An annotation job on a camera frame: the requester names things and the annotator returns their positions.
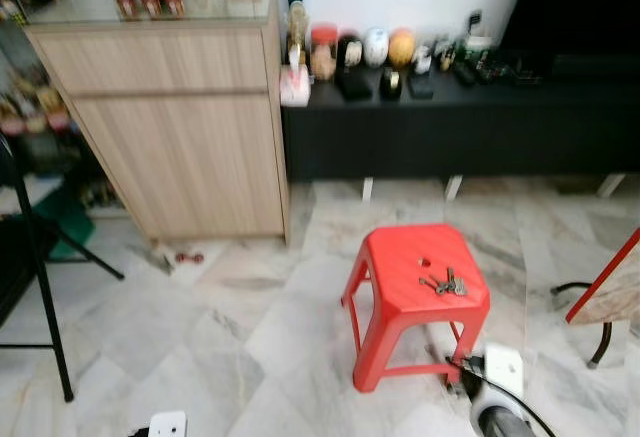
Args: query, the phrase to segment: marble floor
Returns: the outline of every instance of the marble floor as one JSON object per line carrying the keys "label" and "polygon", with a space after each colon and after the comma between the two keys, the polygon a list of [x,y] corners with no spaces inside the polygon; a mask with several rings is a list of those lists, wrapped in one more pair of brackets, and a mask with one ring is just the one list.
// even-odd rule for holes
{"label": "marble floor", "polygon": [[[101,221],[89,247],[123,270],[49,265],[76,394],[65,404],[51,352],[0,351],[0,436],[125,437],[158,411],[183,409],[189,437],[471,437],[469,401],[436,376],[352,386],[354,345],[338,300],[361,239],[382,225],[448,222],[465,234],[491,289],[481,342],[521,351],[526,401],[559,437],[640,435],[640,323],[614,324],[597,370],[585,360],[601,328],[569,326],[578,296],[549,288],[593,280],[640,221],[640,185],[610,199],[597,180],[466,179],[444,202],[438,181],[376,181],[370,203],[358,183],[292,188],[292,242],[194,243],[201,265],[171,275],[143,258],[127,220]],[[361,321],[372,296],[357,295]],[[393,364],[442,358],[441,325],[401,338]],[[32,286],[0,329],[0,341],[46,340]]]}

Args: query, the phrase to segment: cabinet leg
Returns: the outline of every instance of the cabinet leg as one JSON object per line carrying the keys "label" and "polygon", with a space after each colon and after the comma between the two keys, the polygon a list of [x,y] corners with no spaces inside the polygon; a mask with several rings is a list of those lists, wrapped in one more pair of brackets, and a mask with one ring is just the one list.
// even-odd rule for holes
{"label": "cabinet leg", "polygon": [[362,201],[371,202],[371,191],[373,190],[373,177],[365,177],[362,184]]}
{"label": "cabinet leg", "polygon": [[447,187],[444,189],[444,198],[447,202],[451,202],[456,198],[458,190],[460,190],[460,185],[462,185],[461,175],[452,175],[449,177]]}
{"label": "cabinet leg", "polygon": [[618,188],[620,182],[624,180],[625,174],[609,174],[602,181],[600,187],[598,187],[598,197],[602,197],[606,199],[607,197],[611,197],[611,194]]}

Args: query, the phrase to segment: green object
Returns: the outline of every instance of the green object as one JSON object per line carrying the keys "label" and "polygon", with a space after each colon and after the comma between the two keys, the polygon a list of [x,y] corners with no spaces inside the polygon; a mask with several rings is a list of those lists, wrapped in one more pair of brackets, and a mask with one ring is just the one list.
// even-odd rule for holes
{"label": "green object", "polygon": [[[95,229],[78,199],[66,186],[51,192],[33,210],[38,215],[55,221],[65,234],[82,245],[85,245]],[[49,258],[65,259],[74,254],[75,250],[58,240],[49,253]]]}

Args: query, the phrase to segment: glass jar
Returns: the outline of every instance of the glass jar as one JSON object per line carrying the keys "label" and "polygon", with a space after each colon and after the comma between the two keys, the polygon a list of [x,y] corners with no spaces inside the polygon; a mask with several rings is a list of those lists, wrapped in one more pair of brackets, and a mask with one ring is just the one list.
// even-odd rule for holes
{"label": "glass jar", "polygon": [[319,24],[311,29],[311,72],[318,80],[330,80],[336,71],[338,28]]}

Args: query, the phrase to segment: stool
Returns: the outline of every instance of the stool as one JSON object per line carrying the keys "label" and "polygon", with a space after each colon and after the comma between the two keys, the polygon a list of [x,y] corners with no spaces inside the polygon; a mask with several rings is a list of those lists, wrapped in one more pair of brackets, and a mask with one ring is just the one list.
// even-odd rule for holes
{"label": "stool", "polygon": [[[448,269],[464,280],[466,295],[439,295],[420,279],[447,281]],[[360,345],[353,295],[368,280],[373,287],[373,315]],[[365,237],[342,295],[349,305],[356,343],[353,383],[360,392],[375,390],[385,376],[446,374],[447,384],[460,381],[460,371],[447,363],[387,369],[404,330],[428,322],[449,322],[457,341],[453,362],[468,356],[489,312],[489,289],[464,237],[450,225],[379,228]],[[462,334],[455,322],[464,325]]]}

